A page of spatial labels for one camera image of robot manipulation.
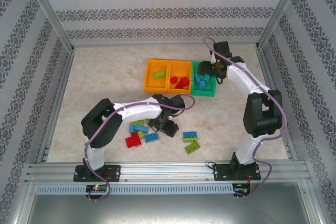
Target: green bin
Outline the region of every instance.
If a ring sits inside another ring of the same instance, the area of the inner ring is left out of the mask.
[[[197,73],[197,68],[200,63],[197,61],[193,62],[193,81],[192,81],[192,87],[191,87],[191,95],[200,95],[203,97],[214,97],[215,91],[216,91],[216,78],[210,77],[210,81],[205,85],[205,90],[199,90],[198,84],[195,81],[194,75]],[[204,81],[205,76],[199,75],[200,80]]]

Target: light green lego brick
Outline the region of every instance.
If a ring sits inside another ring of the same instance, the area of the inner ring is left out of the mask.
[[[184,138],[183,139],[183,143],[195,143],[195,142],[197,142],[196,137],[189,137],[189,138]]]
[[[153,74],[154,79],[162,79],[166,77],[166,72],[165,71],[161,71],[161,72],[156,72]]]
[[[199,148],[201,148],[200,145],[199,145],[197,142],[195,142],[195,143],[193,143],[193,144],[187,146],[187,147],[185,148],[185,151],[186,151],[187,154],[189,155],[189,154],[191,154],[191,153],[193,153],[193,152],[196,152]]]
[[[142,131],[138,131],[138,135],[140,139],[144,139],[145,138],[145,134]]]
[[[131,125],[143,126],[144,122],[143,122],[143,120],[137,120],[137,121],[131,122]]]

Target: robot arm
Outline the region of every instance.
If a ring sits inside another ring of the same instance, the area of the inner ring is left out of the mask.
[[[168,136],[173,137],[175,135],[178,127],[169,117],[178,110],[168,109],[159,105],[150,105],[149,103],[185,108],[184,101],[179,95],[169,99],[161,94],[155,94],[146,100],[132,103],[111,103],[109,99],[101,100],[81,121],[83,134],[87,137],[87,140],[101,126],[104,121],[103,118],[107,118],[119,108],[125,108],[127,105],[135,103],[147,103],[148,105],[135,105],[117,112],[88,146],[88,161],[93,170],[98,170],[104,166],[104,147],[112,141],[122,124],[140,119],[151,119],[149,126],[155,126]]]
[[[242,146],[233,154],[234,167],[243,167],[255,162],[253,152],[257,144],[264,138],[274,134],[275,130],[282,126],[282,115],[276,105],[264,94],[260,87],[271,94],[282,104],[281,93],[278,90],[270,90],[263,85],[247,69],[240,56],[232,56],[228,42],[214,43],[214,50],[236,63],[239,67],[231,65],[221,57],[211,52],[211,61],[203,61],[198,66],[198,74],[209,74],[217,79],[218,84],[223,83],[224,78],[231,80],[246,97],[244,113],[244,127],[247,132]]]

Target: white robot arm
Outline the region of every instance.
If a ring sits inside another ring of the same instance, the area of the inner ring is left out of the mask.
[[[131,106],[132,104],[138,103],[142,105]],[[91,139],[101,126],[104,121],[103,118],[107,118],[112,112],[120,108],[123,109],[109,119],[94,141],[88,146],[87,159],[91,168],[98,170],[104,165],[103,157],[105,146],[112,141],[118,128],[122,124],[140,119],[152,119],[149,121],[149,126],[154,126],[157,130],[173,137],[178,127],[169,118],[178,110],[168,109],[160,106],[160,104],[176,108],[185,108],[184,101],[180,95],[169,99],[161,94],[155,94],[146,100],[131,103],[111,103],[109,99],[101,100],[81,121],[83,133],[87,137],[87,141]]]
[[[245,63],[238,62],[238,65],[243,67],[245,71],[248,71],[252,76],[253,74],[247,69]],[[237,85],[238,89],[243,93],[244,97],[248,97],[249,94],[252,93],[260,93],[262,91],[257,88],[257,85],[251,81],[249,77],[237,67],[230,65],[227,67],[227,77],[231,80],[235,85]],[[260,81],[258,81],[259,86],[263,87],[265,90],[269,90],[268,87],[263,85]],[[253,137],[250,134],[246,134],[243,139],[243,144],[236,151],[236,157],[240,164],[247,165],[253,163],[255,160],[253,158],[253,151],[256,148],[257,144],[264,138],[269,137],[268,134],[261,135],[259,137]]]

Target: storage bin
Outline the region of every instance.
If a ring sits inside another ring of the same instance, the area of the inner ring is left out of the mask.
[[[143,79],[143,88],[147,93],[167,93],[169,86],[169,60],[148,60],[145,77]],[[165,71],[166,76],[162,79],[154,79],[153,74]]]
[[[198,89],[198,84],[196,81],[194,81],[194,74],[197,73],[197,68],[200,63],[195,61],[193,62],[193,82],[192,82],[192,89],[191,89],[191,95],[201,95],[203,97],[214,97],[215,96],[215,91],[216,91],[216,78],[210,77],[210,81],[205,85],[205,90],[199,90]],[[200,75],[201,81],[204,80],[205,76]]]
[[[190,94],[191,86],[192,86],[192,62],[191,61],[179,61],[179,60],[171,60],[170,61],[170,70],[169,70],[169,84],[168,84],[168,93],[169,94]],[[178,81],[175,84],[170,82],[172,77],[176,76]],[[189,80],[189,85],[184,87],[183,89],[176,89],[176,85],[179,83],[182,77],[187,77]]]

